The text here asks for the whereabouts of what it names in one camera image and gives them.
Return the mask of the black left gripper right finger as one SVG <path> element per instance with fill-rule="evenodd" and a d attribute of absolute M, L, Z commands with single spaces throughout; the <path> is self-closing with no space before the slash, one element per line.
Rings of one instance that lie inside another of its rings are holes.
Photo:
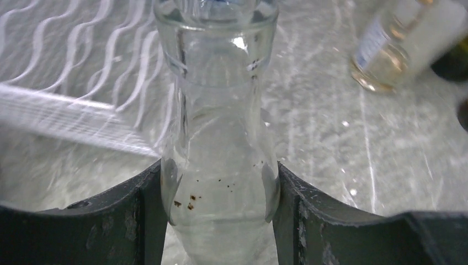
<path fill-rule="evenodd" d="M 390 217 L 342 203 L 279 165 L 273 218 L 280 264 L 466 264 L 467 213 Z"/>

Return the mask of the green bottle silver foil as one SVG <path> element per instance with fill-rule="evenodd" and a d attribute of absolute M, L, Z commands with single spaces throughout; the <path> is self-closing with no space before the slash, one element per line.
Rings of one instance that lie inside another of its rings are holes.
<path fill-rule="evenodd" d="M 431 65 L 432 71 L 449 82 L 467 81 L 467 36 Z"/>

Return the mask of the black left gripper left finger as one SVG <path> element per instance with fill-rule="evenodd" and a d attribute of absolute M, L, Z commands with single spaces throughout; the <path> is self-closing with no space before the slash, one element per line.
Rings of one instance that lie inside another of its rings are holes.
<path fill-rule="evenodd" d="M 160 264 L 161 164 L 64 209 L 1 207 L 2 264 Z"/>

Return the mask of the brown bottle gold foil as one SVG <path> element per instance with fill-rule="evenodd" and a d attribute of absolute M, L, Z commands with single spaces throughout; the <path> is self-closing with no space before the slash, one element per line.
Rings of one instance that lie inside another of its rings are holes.
<path fill-rule="evenodd" d="M 468 101 L 463 99 L 457 108 L 457 119 L 461 127 L 468 132 Z"/>

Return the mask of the clear plain glass bottle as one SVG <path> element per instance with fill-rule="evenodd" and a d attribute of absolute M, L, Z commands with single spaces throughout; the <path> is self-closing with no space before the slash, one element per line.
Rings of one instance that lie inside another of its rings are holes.
<path fill-rule="evenodd" d="M 161 158 L 168 222 L 194 264 L 253 264 L 279 204 L 260 116 L 277 1 L 155 1 L 177 115 Z"/>

